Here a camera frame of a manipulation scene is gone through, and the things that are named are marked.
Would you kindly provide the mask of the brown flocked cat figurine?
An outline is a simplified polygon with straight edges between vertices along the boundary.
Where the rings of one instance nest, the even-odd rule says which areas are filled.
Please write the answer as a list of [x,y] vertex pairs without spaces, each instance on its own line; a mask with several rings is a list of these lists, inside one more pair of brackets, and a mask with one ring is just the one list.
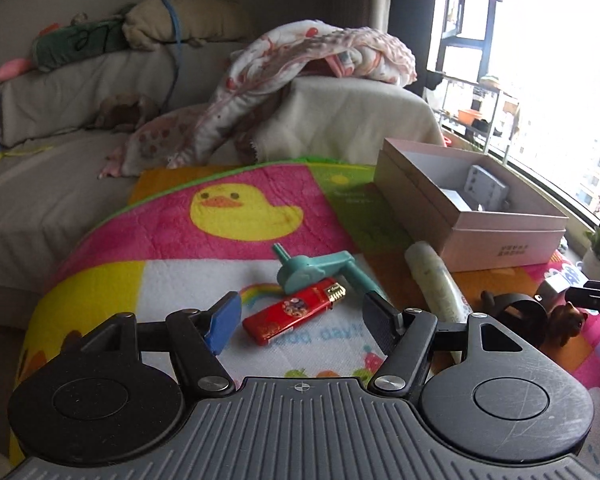
[[570,301],[560,304],[550,311],[547,324],[547,337],[554,344],[565,346],[571,338],[578,336],[588,319],[588,314],[579,310]]

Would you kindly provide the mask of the cream cosmetic tube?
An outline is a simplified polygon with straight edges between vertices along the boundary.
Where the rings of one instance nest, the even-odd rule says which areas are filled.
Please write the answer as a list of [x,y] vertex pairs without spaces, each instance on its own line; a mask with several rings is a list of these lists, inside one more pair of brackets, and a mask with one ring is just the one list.
[[404,258],[429,311],[440,322],[465,324],[471,307],[434,248],[420,240],[407,248]]

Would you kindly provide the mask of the red lighter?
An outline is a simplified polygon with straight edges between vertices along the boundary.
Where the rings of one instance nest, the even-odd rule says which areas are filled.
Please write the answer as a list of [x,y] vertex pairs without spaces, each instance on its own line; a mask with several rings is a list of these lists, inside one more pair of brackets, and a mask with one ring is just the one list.
[[331,309],[346,295],[347,291],[341,284],[325,278],[248,316],[242,321],[242,328],[256,344],[266,346],[275,338]]

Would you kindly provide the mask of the white usb charger hub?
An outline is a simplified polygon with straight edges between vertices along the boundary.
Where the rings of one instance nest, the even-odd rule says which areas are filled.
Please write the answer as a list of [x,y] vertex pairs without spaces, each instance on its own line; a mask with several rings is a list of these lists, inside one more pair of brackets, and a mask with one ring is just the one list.
[[471,165],[463,191],[483,210],[498,211],[503,209],[509,186],[483,166]]

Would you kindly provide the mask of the white small carton box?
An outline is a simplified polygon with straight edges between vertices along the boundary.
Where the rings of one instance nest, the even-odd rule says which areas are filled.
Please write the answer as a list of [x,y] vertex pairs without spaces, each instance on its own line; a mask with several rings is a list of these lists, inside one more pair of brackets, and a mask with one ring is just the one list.
[[472,211],[471,206],[464,200],[457,190],[449,190],[448,188],[442,188],[441,192],[444,196],[454,205],[459,211]]

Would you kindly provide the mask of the colourful duck play mat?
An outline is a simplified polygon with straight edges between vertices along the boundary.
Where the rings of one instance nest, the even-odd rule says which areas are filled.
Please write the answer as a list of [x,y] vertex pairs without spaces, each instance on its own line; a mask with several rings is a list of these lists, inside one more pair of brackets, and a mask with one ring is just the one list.
[[[85,237],[36,306],[16,385],[117,312],[162,321],[180,309],[207,310],[230,290],[246,318],[284,293],[275,242],[291,255],[347,250],[400,308],[425,307],[403,259],[411,245],[374,182],[374,168],[317,162],[233,170],[174,186],[110,217]],[[366,385],[385,359],[366,330],[360,295],[259,347],[238,326],[219,358],[239,386],[245,376],[357,377]],[[582,337],[547,353],[588,387],[595,422],[579,454],[600,478],[600,318]]]

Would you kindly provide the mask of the pink cardboard box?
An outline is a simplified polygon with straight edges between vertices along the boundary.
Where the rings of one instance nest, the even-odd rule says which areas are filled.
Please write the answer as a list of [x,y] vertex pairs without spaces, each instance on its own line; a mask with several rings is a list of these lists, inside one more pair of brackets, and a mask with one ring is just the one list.
[[[509,186],[502,210],[483,210],[464,193],[471,165]],[[452,272],[547,263],[566,232],[556,206],[478,152],[386,139],[374,182],[412,240],[427,242]],[[442,188],[457,190],[472,211],[457,210]]]

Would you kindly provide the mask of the pink floral blanket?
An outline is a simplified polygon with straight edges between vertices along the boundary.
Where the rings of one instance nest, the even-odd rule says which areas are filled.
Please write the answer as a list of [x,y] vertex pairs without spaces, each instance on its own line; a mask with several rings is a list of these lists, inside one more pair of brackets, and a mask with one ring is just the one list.
[[363,78],[402,88],[417,79],[416,58],[400,39],[371,27],[317,20],[278,26],[233,58],[205,108],[179,108],[137,128],[107,156],[99,177],[206,164],[238,122],[321,62],[336,78]]

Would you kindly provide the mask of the brown plush toy on sofa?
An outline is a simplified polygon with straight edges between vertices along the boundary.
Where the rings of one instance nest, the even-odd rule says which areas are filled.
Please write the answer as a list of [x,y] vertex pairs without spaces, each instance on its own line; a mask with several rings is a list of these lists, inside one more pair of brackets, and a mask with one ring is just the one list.
[[87,129],[133,133],[159,114],[157,103],[143,93],[118,93],[104,99]]

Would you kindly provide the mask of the beige covered sofa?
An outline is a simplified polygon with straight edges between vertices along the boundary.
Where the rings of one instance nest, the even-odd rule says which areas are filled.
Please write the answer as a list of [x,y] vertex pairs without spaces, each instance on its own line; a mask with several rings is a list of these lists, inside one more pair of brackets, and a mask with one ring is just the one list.
[[[130,132],[87,129],[100,103],[143,93],[160,117],[205,108],[234,44],[121,51],[32,72],[0,85],[0,325],[25,328],[50,274],[78,240],[120,209],[137,177],[98,175]],[[216,164],[302,156],[370,164],[387,138],[438,144],[430,106],[365,79],[299,76],[242,118],[212,155]]]

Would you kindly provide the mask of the metal balcony shelf rack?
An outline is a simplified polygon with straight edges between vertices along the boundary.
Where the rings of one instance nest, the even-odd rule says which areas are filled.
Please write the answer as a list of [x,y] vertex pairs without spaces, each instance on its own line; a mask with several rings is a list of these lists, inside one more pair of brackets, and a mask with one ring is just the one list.
[[425,91],[438,125],[475,150],[508,162],[519,100],[491,65],[502,0],[434,0]]

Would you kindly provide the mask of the green plush toy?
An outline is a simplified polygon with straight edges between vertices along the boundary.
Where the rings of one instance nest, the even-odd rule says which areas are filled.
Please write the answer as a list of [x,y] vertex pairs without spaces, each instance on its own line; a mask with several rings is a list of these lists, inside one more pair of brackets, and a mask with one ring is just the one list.
[[134,6],[127,4],[103,20],[92,21],[85,13],[76,14],[68,26],[53,24],[38,34],[25,58],[14,58],[0,67],[0,82],[14,79],[31,70],[48,73],[87,58],[128,50],[122,25],[125,14]]

